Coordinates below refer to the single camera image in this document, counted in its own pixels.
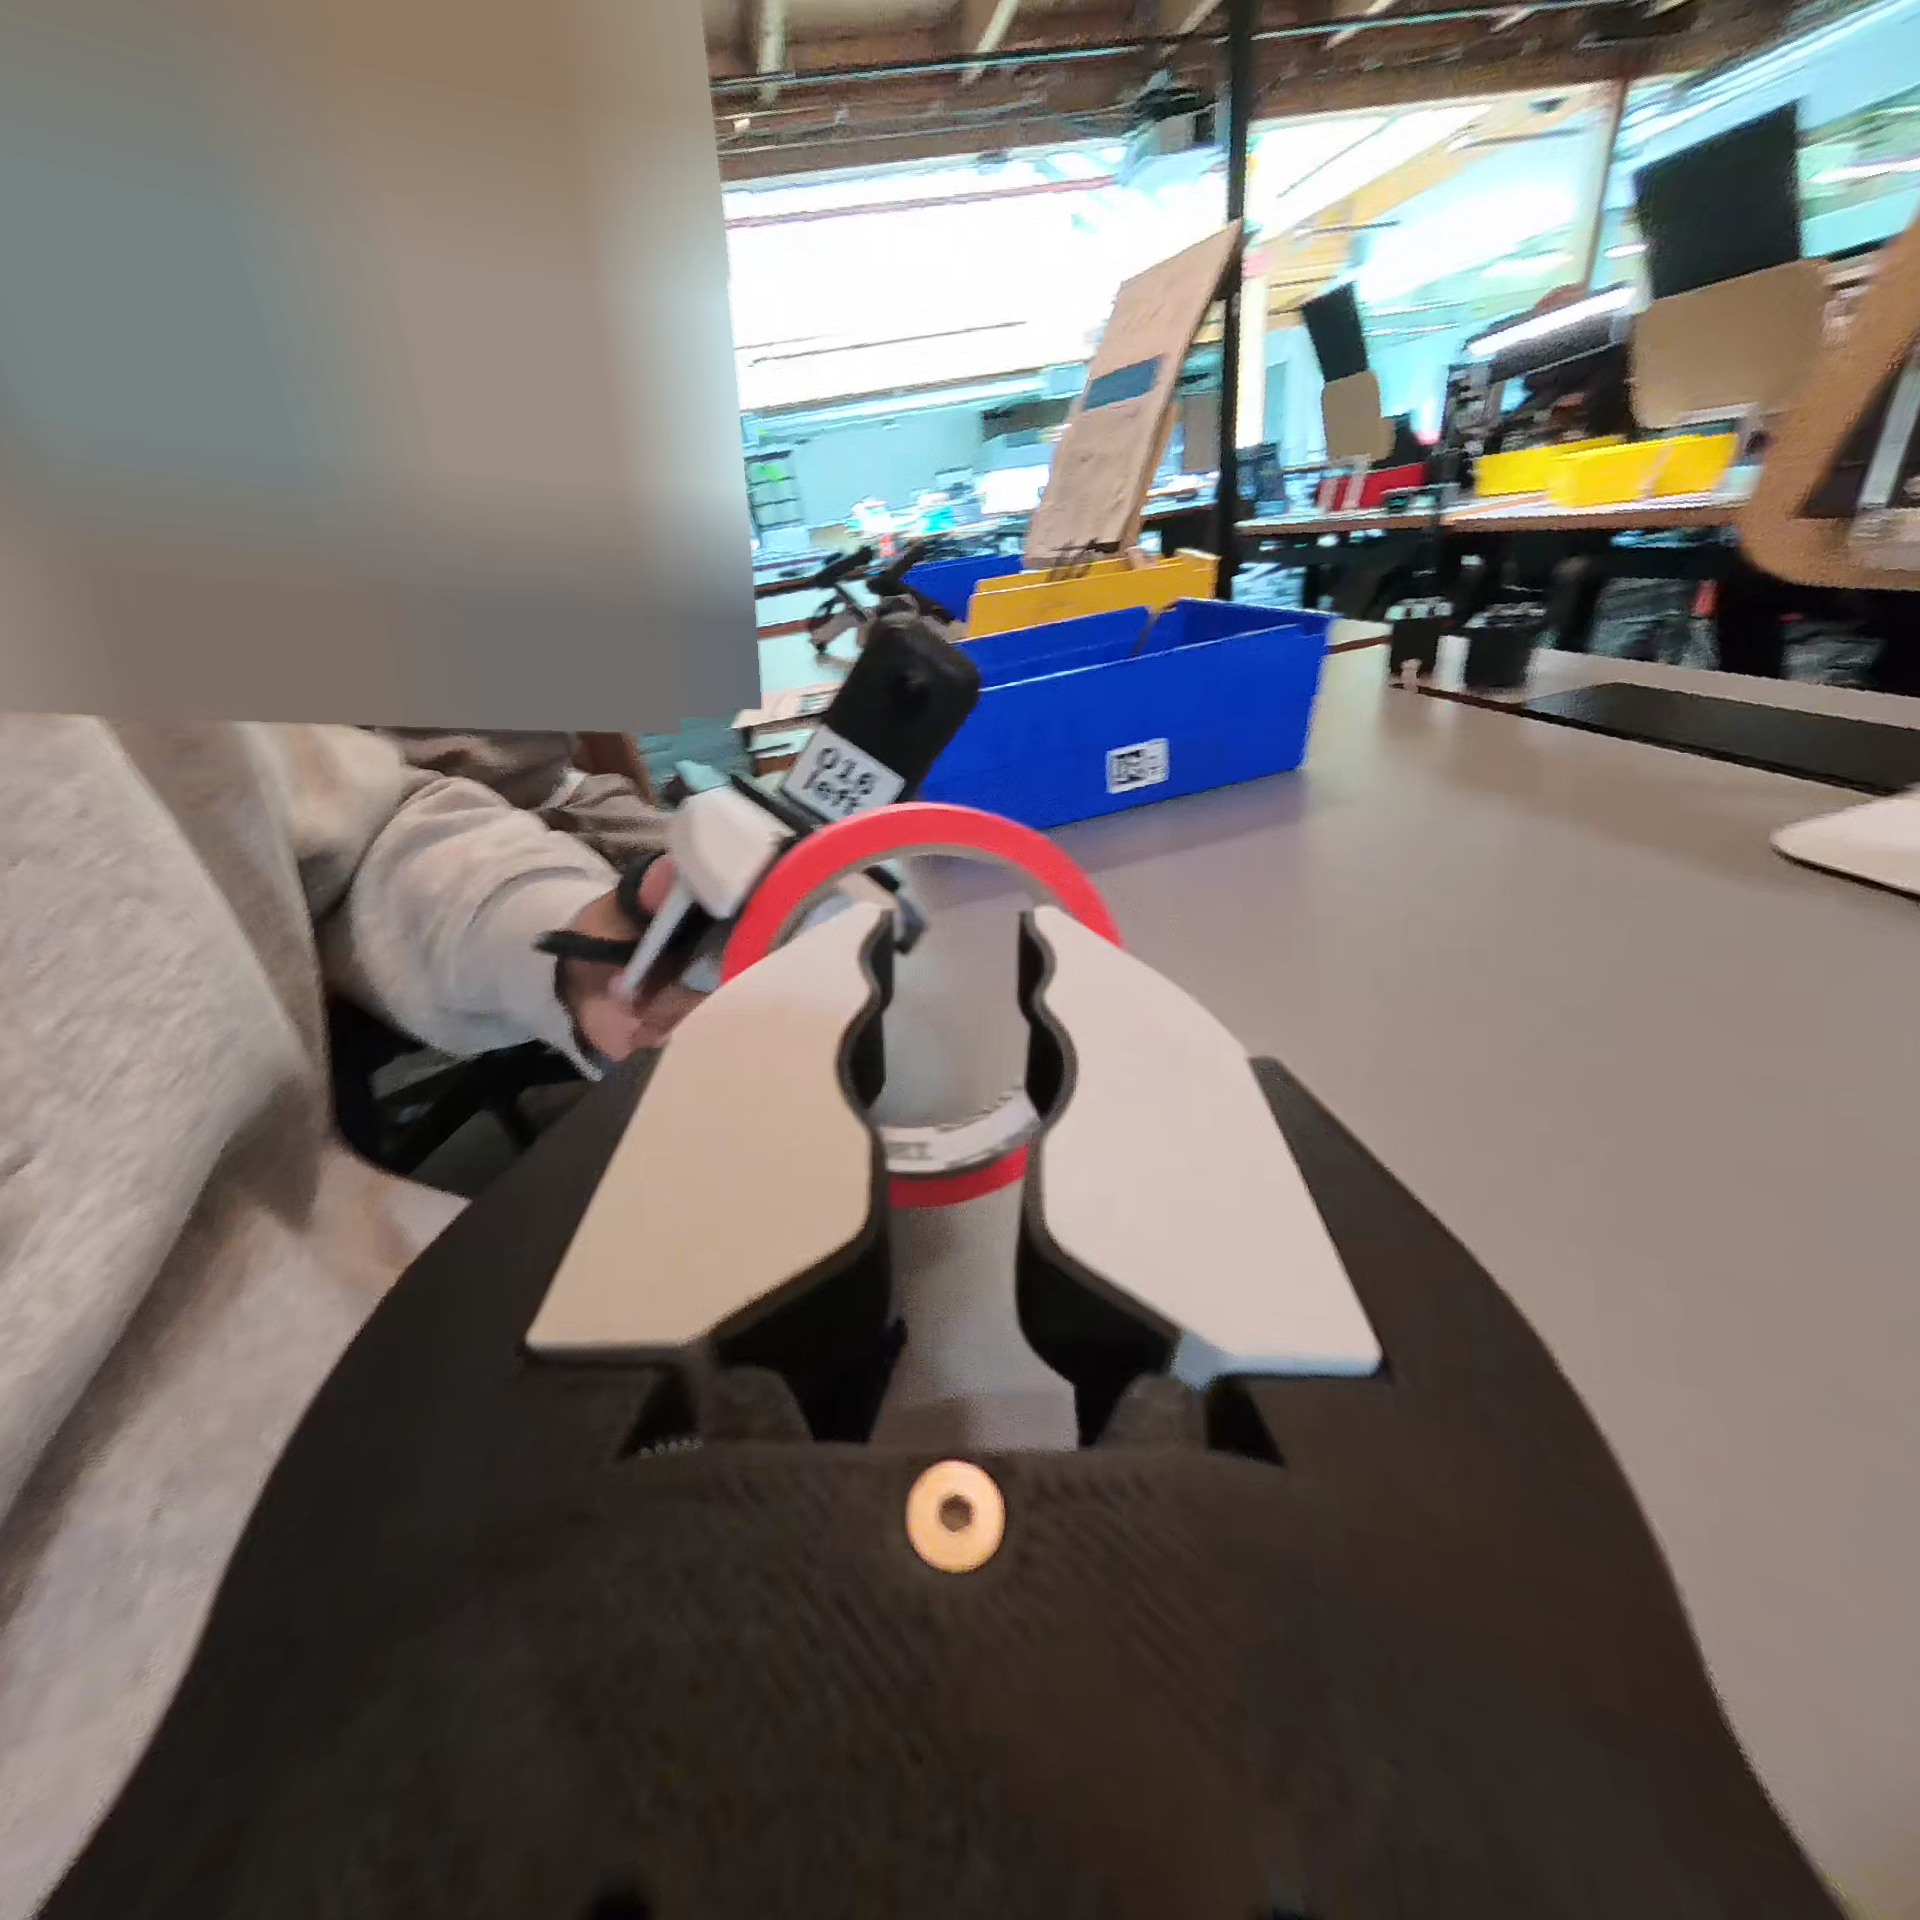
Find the cardboard framed screen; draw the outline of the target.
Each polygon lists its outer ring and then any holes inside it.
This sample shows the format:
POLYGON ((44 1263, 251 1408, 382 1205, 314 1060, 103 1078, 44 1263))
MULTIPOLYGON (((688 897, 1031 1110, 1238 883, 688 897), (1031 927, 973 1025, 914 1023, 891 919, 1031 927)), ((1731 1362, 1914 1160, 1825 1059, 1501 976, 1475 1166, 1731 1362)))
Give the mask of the cardboard framed screen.
POLYGON ((1918 223, 1887 243, 1851 314, 1815 326, 1797 394, 1773 426, 1760 480, 1741 515, 1743 555, 1794 585, 1844 591, 1915 589, 1915 509, 1896 509, 1893 468, 1915 431, 1918 223), (1864 468, 1887 449, 1887 472, 1861 477, 1837 516, 1812 511, 1864 441, 1864 468))

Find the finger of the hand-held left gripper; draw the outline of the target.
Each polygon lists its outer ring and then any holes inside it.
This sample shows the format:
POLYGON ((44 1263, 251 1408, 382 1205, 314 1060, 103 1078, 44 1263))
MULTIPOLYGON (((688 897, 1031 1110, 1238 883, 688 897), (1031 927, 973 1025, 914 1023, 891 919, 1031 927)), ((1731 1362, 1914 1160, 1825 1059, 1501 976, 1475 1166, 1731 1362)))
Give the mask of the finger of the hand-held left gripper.
POLYGON ((918 897, 911 888, 904 869, 861 869, 841 876, 819 899, 804 909, 794 934, 828 923, 855 906, 883 910, 891 927, 893 949, 917 949, 918 897))
POLYGON ((688 794, 673 813, 667 906, 734 919, 783 852, 783 813, 758 784, 718 784, 688 794))

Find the red tape roll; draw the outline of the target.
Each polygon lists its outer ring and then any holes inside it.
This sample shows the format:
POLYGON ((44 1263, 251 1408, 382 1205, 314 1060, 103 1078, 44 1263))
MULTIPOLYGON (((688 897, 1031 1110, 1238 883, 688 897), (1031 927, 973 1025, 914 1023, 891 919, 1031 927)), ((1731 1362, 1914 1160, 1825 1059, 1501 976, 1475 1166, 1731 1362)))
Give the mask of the red tape roll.
MULTIPOLYGON (((789 843, 758 878, 718 961, 724 986, 783 949, 837 885, 883 860, 940 854, 1013 874, 1071 921, 1121 944, 1092 879, 1041 832, 969 806, 907 803, 854 813, 789 843)), ((895 1209, 940 1209, 1019 1186, 1037 1109, 1023 1088, 964 1122, 883 1126, 881 1155, 895 1209)))

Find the wooden workbench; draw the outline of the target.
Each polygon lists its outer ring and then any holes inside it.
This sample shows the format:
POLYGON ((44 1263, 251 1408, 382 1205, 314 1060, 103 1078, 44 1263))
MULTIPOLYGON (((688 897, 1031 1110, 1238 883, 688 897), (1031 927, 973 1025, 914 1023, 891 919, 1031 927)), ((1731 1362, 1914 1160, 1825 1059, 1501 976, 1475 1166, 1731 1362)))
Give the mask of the wooden workbench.
POLYGON ((1708 493, 1593 509, 1564 509, 1543 496, 1501 496, 1446 509, 1246 520, 1236 526, 1236 560, 1380 576, 1398 563, 1505 558, 1518 542, 1545 542, 1560 566, 1549 625, 1566 652, 1593 652, 1606 582, 1682 582, 1712 587, 1712 607, 1700 615, 1711 629, 1712 672, 1788 679, 1792 591, 1763 574, 1741 544, 1754 477, 1754 471, 1737 471, 1733 486, 1708 493))

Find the person's left forearm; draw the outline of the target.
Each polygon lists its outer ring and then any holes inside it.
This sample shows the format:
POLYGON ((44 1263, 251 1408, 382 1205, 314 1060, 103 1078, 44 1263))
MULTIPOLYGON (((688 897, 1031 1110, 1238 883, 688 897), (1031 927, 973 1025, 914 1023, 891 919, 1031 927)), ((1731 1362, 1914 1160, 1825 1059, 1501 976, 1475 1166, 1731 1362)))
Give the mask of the person's left forearm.
POLYGON ((388 1027, 455 1059, 578 1054, 538 938, 615 887, 580 839, 480 784, 413 768, 347 725, 266 725, 324 973, 388 1027))

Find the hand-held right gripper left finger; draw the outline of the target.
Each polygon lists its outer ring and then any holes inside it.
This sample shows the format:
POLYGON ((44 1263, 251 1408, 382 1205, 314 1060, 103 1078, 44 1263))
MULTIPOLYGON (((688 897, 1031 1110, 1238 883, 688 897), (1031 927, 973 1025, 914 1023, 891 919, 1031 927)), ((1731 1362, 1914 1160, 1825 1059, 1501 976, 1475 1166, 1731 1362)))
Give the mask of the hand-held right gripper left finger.
POLYGON ((547 1370, 775 1374, 878 1426, 904 1347, 871 1105, 893 917, 850 905, 714 987, 660 1049, 523 1353, 547 1370))

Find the large blue labelled bin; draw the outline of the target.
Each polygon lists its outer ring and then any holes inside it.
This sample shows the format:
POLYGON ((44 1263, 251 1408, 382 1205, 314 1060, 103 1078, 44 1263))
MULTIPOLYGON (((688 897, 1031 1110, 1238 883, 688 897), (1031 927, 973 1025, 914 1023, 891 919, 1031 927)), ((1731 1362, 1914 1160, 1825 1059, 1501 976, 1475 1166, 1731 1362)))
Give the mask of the large blue labelled bin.
POLYGON ((1033 830, 1295 772, 1328 611, 1181 598, 982 636, 972 716, 918 786, 1033 830))

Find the person's left hand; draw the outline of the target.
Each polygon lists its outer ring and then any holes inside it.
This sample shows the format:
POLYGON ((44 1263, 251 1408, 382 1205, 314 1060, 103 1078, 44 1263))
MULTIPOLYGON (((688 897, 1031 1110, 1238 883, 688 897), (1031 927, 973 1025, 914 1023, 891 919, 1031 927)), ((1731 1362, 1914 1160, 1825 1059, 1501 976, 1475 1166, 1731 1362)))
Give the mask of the person's left hand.
POLYGON ((626 981, 629 961, 675 883, 670 856, 652 857, 638 878, 619 879, 540 934, 538 951, 554 961, 554 989, 584 1060, 618 1065, 662 1044, 700 1001, 678 981, 652 987, 626 981))

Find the black jointed arm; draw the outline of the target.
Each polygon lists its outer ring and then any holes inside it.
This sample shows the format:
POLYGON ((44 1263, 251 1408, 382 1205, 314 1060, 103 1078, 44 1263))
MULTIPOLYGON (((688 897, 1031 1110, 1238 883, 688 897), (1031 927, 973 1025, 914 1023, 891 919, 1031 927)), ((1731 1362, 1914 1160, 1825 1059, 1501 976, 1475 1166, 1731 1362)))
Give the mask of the black jointed arm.
POLYGON ((797 589, 819 597, 804 618, 804 639, 814 658, 825 659, 845 636, 850 636, 854 647, 861 648, 868 628, 889 613, 904 611, 947 621, 950 615, 927 595, 905 582, 905 574, 931 558, 931 549, 931 542, 907 542, 891 558, 878 563, 878 549, 861 546, 803 579, 797 589))

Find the white flat object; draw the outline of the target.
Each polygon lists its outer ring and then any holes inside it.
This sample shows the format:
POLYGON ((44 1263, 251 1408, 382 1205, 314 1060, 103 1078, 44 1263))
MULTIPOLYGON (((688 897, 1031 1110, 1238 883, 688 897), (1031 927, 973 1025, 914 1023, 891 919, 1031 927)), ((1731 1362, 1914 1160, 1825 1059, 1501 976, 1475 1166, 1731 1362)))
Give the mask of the white flat object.
POLYGON ((1915 788, 1781 827, 1771 844, 1801 869, 1918 899, 1915 788))

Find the yellow storage bin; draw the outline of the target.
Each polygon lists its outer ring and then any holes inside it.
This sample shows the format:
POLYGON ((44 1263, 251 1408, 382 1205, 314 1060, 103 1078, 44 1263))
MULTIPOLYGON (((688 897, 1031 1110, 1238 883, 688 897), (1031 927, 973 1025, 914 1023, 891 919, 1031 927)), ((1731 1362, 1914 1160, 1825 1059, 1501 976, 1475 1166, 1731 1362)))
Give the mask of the yellow storage bin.
POLYGON ((1716 493, 1739 446, 1737 431, 1575 445, 1553 456, 1543 493, 1555 509, 1568 511, 1716 493))
POLYGON ((1543 496, 1549 493, 1551 477, 1568 459, 1616 445, 1623 445, 1618 433, 1485 452, 1474 468, 1474 498, 1475 501, 1490 501, 1543 496))
POLYGON ((972 589, 961 631, 979 641, 1111 611, 1156 615, 1178 600, 1212 598, 1215 576, 1219 558, 1198 549, 1171 555, 1135 549, 1121 557, 1019 569, 972 589))

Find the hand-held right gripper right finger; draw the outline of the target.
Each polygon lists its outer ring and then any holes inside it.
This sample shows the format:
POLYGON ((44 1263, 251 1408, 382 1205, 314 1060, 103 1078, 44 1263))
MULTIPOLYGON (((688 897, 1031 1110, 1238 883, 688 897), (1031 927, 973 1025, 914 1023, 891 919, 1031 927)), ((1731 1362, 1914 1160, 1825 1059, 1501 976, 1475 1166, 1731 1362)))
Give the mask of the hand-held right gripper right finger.
POLYGON ((1020 919, 1037 1115, 1019 1324, 1080 1428, 1137 1380, 1377 1380, 1384 1351, 1255 1062, 1203 1006, 1057 906, 1020 919))

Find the black pole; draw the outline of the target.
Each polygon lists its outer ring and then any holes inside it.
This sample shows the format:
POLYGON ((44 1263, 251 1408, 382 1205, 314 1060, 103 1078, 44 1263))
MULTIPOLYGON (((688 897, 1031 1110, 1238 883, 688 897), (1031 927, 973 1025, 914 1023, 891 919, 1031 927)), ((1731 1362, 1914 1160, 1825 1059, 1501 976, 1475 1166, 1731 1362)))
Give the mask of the black pole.
POLYGON ((1254 35, 1260 3, 1227 3, 1227 224, 1233 231, 1229 261, 1223 268, 1220 290, 1220 367, 1219 367, 1219 422, 1215 422, 1215 480, 1214 480, 1214 597, 1229 603, 1236 589, 1238 567, 1238 403, 1242 370, 1242 290, 1246 244, 1246 172, 1249 134, 1255 94, 1254 35))

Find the black table mat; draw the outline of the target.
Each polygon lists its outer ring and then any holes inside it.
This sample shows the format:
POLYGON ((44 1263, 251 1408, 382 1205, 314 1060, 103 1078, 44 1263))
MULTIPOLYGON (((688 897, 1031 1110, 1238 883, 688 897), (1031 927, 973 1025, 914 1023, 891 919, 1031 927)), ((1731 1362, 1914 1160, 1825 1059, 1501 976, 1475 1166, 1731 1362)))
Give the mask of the black table mat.
POLYGON ((1520 706, 1579 732, 1866 797, 1918 786, 1918 732, 1862 718, 1757 706, 1661 684, 1587 684, 1520 706))

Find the black chair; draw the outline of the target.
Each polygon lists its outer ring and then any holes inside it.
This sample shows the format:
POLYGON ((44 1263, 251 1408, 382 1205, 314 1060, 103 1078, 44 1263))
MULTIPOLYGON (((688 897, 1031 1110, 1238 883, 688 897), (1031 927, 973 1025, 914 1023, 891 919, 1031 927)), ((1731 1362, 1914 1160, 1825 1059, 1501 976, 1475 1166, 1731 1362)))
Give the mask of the black chair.
POLYGON ((472 1122, 519 1155, 540 1138, 527 1098, 584 1085, 583 1070, 540 1042, 453 1059, 340 997, 325 1001, 325 1047, 338 1134, 401 1177, 418 1175, 472 1122))

